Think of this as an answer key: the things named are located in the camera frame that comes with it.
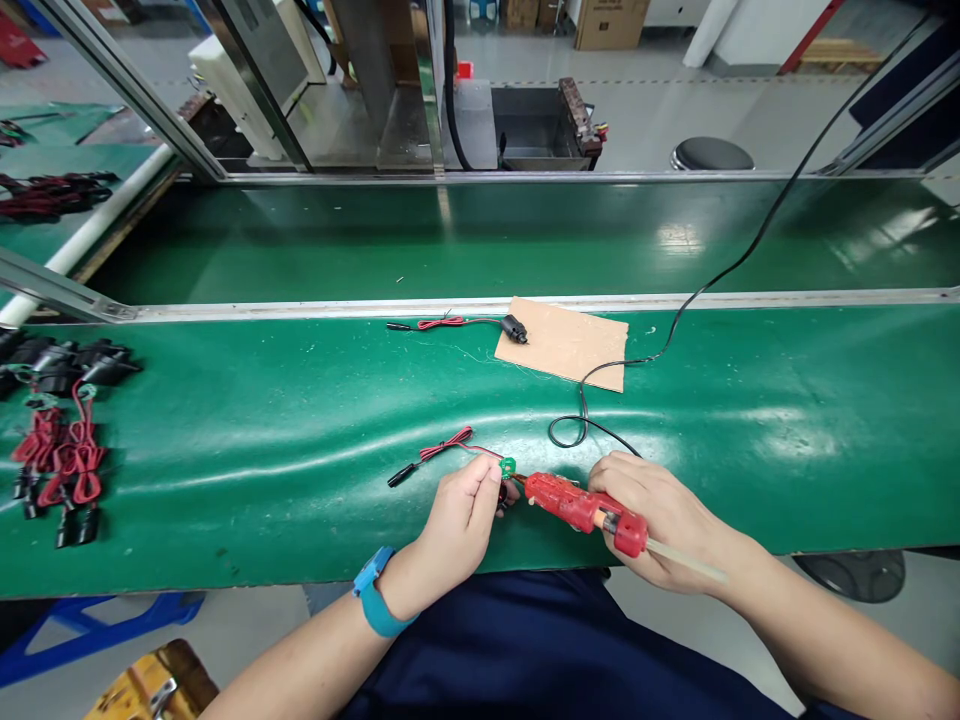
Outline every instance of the black stool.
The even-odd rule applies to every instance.
[[[753,158],[739,145],[720,138],[687,138],[673,149],[674,170],[753,170]]]
[[[793,559],[827,590],[857,602],[893,600],[907,579],[902,550],[797,555]]]

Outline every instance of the red wire bundle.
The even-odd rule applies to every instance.
[[[457,315],[455,317],[442,317],[439,320],[421,320],[420,322],[417,323],[417,330],[429,330],[430,328],[439,327],[440,325],[451,325],[453,327],[459,327],[460,325],[469,325],[470,323],[475,323],[475,322],[492,322],[494,325],[500,324],[499,320],[494,320],[493,318],[476,318],[474,320],[464,320],[461,316]]]
[[[482,452],[482,453],[486,453],[487,455],[492,455],[498,460],[503,460],[503,455],[497,455],[497,453],[493,452],[492,450],[487,450],[486,448],[482,448],[478,445],[464,445],[463,441],[469,440],[472,435],[473,435],[473,428],[467,425],[463,430],[458,432],[456,435],[454,435],[452,438],[450,438],[446,442],[440,443],[439,445],[436,445],[434,447],[424,448],[423,450],[420,451],[420,462],[418,462],[417,465],[422,465],[430,458],[446,450],[448,447],[453,447],[455,445],[462,447],[464,450],[475,450],[476,452]]]
[[[63,430],[62,414],[59,408],[35,411],[30,432],[11,455],[13,461],[23,463],[37,475],[53,472],[54,453]]]
[[[70,423],[66,442],[56,448],[53,453],[53,472],[56,475],[40,493],[37,503],[41,507],[61,502],[61,488],[64,481],[72,475],[77,476],[77,483],[73,489],[73,501],[77,505],[93,502],[103,492],[97,469],[107,449],[98,446],[94,438],[93,395],[90,395],[84,403],[80,399],[80,385],[81,381],[78,380],[73,386],[73,401],[77,404],[80,419]]]

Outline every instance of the black wire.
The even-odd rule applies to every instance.
[[[866,77],[866,79],[860,84],[860,86],[850,95],[850,97],[847,98],[846,102],[844,102],[843,105],[840,106],[840,109],[837,110],[836,113],[834,113],[833,117],[830,118],[827,124],[823,127],[823,130],[820,131],[820,134],[817,136],[817,139],[813,141],[813,144],[810,146],[810,149],[807,150],[806,154],[803,156],[803,159],[800,161],[800,164],[797,166],[797,169],[793,171],[793,175],[790,176],[790,179],[787,180],[787,183],[786,185],[783,186],[783,189],[780,191],[780,194],[777,195],[776,200],[773,201],[773,204],[770,206],[770,210],[767,211],[767,216],[763,219],[763,223],[761,223],[760,225],[760,229],[757,230],[757,234],[753,238],[753,242],[750,243],[750,246],[746,249],[743,255],[741,255],[737,259],[737,261],[734,262],[732,265],[722,270],[712,279],[708,280],[699,290],[694,292],[690,297],[688,297],[686,300],[683,301],[683,304],[680,306],[680,309],[677,310],[677,314],[673,316],[673,322],[670,324],[670,332],[667,334],[667,340],[663,344],[663,347],[660,348],[660,352],[656,353],[655,355],[650,355],[645,358],[638,358],[636,360],[615,360],[614,362],[604,363],[603,365],[598,365],[593,370],[591,370],[586,375],[584,375],[583,380],[580,381],[580,386],[579,386],[580,414],[579,415],[563,415],[562,417],[558,417],[552,423],[550,423],[550,427],[547,430],[547,435],[550,438],[550,442],[552,442],[557,447],[562,447],[562,448],[576,447],[577,445],[579,445],[580,443],[582,443],[584,440],[587,439],[588,428],[590,425],[592,425],[598,430],[605,432],[614,440],[617,440],[621,445],[623,445],[625,448],[627,448],[627,450],[629,450],[631,453],[633,453],[637,457],[642,457],[640,453],[634,450],[633,446],[631,446],[630,443],[628,443],[622,437],[614,433],[612,430],[605,428],[600,423],[594,422],[593,420],[590,419],[590,413],[587,409],[587,396],[584,393],[584,387],[586,385],[587,380],[589,380],[590,376],[593,375],[595,372],[599,370],[603,370],[604,368],[615,367],[617,365],[623,365],[623,366],[640,365],[642,363],[653,362],[654,360],[662,356],[667,351],[667,348],[670,347],[670,343],[673,342],[673,335],[677,331],[677,325],[680,322],[680,317],[683,315],[684,311],[690,306],[690,303],[692,303],[694,300],[700,297],[702,293],[706,292],[707,290],[712,288],[714,285],[716,285],[718,282],[723,280],[723,278],[725,278],[727,275],[732,273],[738,267],[743,265],[743,263],[747,261],[747,258],[749,258],[753,254],[753,251],[757,249],[757,246],[760,244],[760,241],[763,239],[763,236],[766,234],[767,228],[770,227],[770,223],[773,222],[773,218],[777,214],[777,211],[780,209],[780,206],[783,205],[783,201],[786,199],[787,194],[790,192],[791,188],[793,188],[793,186],[796,184],[797,179],[800,177],[800,173],[803,172],[803,168],[806,167],[807,162],[810,160],[811,156],[816,151],[817,147],[820,145],[820,141],[823,140],[826,134],[830,131],[830,128],[833,127],[833,124],[840,118],[841,115],[843,115],[846,109],[850,107],[850,104],[860,96],[863,90],[870,84],[870,82],[877,76],[877,74],[880,73],[883,70],[883,68],[885,68],[890,63],[890,61],[893,60],[893,58],[900,53],[903,47],[910,41],[910,39],[916,34],[916,32],[927,22],[927,20],[930,18],[930,14],[931,12],[928,10],[924,14],[924,16],[920,19],[920,21],[913,26],[910,32],[908,32],[904,36],[903,40],[900,41],[900,43],[893,49],[893,51],[889,55],[887,55],[886,59],[882,63],[880,63],[873,70],[873,72],[871,72]],[[554,433],[554,427],[558,422],[562,420],[576,420],[580,423],[580,434],[577,436],[577,439],[574,440],[572,443],[560,442],[557,439],[556,434]]]
[[[333,45],[333,40],[330,39],[330,36],[327,35],[326,29],[324,29],[323,24],[317,19],[317,17],[310,12],[310,8],[307,7],[305,0],[293,0],[300,12],[303,13],[303,16],[307,19],[307,22],[313,25],[313,29],[317,31],[323,41],[327,44],[327,52],[330,53],[330,69],[327,70],[327,75],[336,75],[337,73],[337,59],[333,56],[333,51],[330,49],[330,46]],[[343,74],[347,75],[347,69],[343,69]]]
[[[443,0],[444,38],[443,38],[443,99],[447,106],[447,125],[450,128],[450,140],[453,141],[453,151],[457,154],[460,167],[465,171],[472,171],[473,166],[467,162],[463,154],[463,145],[460,144],[460,132],[457,130],[457,117],[453,111],[453,67],[454,29],[453,29],[453,0]]]

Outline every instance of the blue wristband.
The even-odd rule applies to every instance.
[[[377,635],[385,638],[394,638],[402,633],[414,620],[420,617],[417,613],[407,622],[400,622],[387,609],[387,604],[383,600],[380,591],[373,584],[380,577],[387,561],[393,557],[396,551],[392,547],[382,547],[374,554],[372,558],[363,566],[363,569],[353,581],[353,594],[360,597],[363,603],[363,615],[370,623]]]

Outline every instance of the green conveyor belt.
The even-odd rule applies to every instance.
[[[690,292],[781,187],[181,185],[90,284],[131,304]],[[715,290],[952,286],[956,217],[916,181],[802,180]]]
[[[658,348],[668,313],[629,314],[628,354]],[[573,383],[493,358],[483,325],[413,335],[377,320],[61,327],[108,334],[146,370],[98,398],[106,524],[54,550],[56,518],[0,506],[0,596],[322,582],[412,540],[451,450],[386,480],[466,424],[521,472],[584,480],[614,448],[546,438]],[[598,419],[776,553],[960,543],[960,307],[702,310],[672,349],[590,390]],[[9,403],[0,454],[28,423]],[[5,461],[11,482],[14,467]],[[483,570],[610,561],[597,536],[521,504]]]

